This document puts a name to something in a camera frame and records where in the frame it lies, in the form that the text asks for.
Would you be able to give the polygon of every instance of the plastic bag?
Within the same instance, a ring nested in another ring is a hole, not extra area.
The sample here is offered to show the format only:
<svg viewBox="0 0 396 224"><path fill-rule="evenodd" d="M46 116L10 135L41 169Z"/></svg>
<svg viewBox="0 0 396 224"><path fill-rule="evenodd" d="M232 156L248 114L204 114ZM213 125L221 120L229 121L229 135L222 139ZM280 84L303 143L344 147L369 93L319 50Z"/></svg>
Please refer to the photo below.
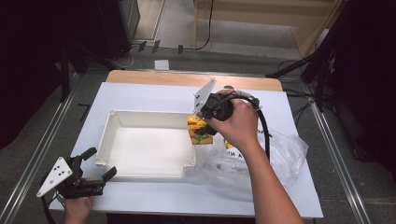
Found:
<svg viewBox="0 0 396 224"><path fill-rule="evenodd" d="M298 135L285 135L269 130L271 165L285 189L293 186L303 168L308 145ZM264 147L264 134L258 131ZM224 139L216 134L213 145L196 146L196 173L219 193L239 200L251 201L248 167L234 147L227 149Z"/></svg>

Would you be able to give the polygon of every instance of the yellow snack package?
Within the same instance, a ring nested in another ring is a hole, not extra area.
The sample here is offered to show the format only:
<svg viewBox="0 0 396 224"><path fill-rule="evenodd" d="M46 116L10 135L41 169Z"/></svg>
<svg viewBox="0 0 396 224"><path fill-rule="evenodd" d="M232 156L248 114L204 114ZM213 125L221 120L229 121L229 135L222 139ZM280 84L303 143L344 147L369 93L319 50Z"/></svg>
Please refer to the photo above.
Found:
<svg viewBox="0 0 396 224"><path fill-rule="evenodd" d="M204 128L206 126L206 122L201 120L195 115L190 115L187 118L187 125L190 134L190 139L193 145L205 145L213 143L213 136L210 134L196 134L195 132L200 128Z"/></svg>

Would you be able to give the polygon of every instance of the white tray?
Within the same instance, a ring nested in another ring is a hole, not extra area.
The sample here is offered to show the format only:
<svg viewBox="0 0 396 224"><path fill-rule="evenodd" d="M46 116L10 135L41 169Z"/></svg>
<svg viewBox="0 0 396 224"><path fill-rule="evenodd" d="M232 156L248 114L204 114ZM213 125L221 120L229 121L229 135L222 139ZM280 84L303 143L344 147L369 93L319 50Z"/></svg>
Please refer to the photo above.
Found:
<svg viewBox="0 0 396 224"><path fill-rule="evenodd" d="M195 165L186 113L110 111L95 164L116 166L116 178L181 178Z"/></svg>

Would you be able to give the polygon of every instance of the hand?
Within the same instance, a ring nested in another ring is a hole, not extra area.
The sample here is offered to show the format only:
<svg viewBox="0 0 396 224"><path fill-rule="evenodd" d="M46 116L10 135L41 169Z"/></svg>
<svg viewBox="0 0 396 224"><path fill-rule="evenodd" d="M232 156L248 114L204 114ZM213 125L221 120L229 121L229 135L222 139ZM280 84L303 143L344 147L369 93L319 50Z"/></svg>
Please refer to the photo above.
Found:
<svg viewBox="0 0 396 224"><path fill-rule="evenodd" d="M93 206L93 197L83 197L78 199L65 199L65 224L86 223Z"/></svg>
<svg viewBox="0 0 396 224"><path fill-rule="evenodd" d="M219 91L219 94L230 94L234 89ZM225 121L218 119L205 119L205 122L214 128L242 154L248 148L260 146L257 138L258 115L251 103L245 103L241 99L232 99L233 114Z"/></svg>

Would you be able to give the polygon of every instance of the white table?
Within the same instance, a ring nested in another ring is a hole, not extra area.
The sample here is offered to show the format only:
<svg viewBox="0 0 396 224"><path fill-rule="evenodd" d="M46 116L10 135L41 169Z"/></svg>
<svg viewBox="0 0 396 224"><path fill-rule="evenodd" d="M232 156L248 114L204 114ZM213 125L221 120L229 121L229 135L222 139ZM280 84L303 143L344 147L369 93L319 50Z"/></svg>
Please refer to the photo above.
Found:
<svg viewBox="0 0 396 224"><path fill-rule="evenodd" d="M81 154L89 147L98 148L110 110L189 113L193 109L193 94L199 89L187 86L103 83L72 156ZM284 134L297 134L285 92L242 91L261 100L269 128ZM93 159L94 156L83 162L81 169L84 176L100 178L105 169L94 165ZM307 162L297 183L289 189L289 195L302 217L323 217ZM50 209L63 208L59 203L52 203ZM92 210L184 216L254 216L253 202L223 197L205 183L185 183L183 179L136 179L130 182L110 180L106 184L104 195L97 197Z"/></svg>

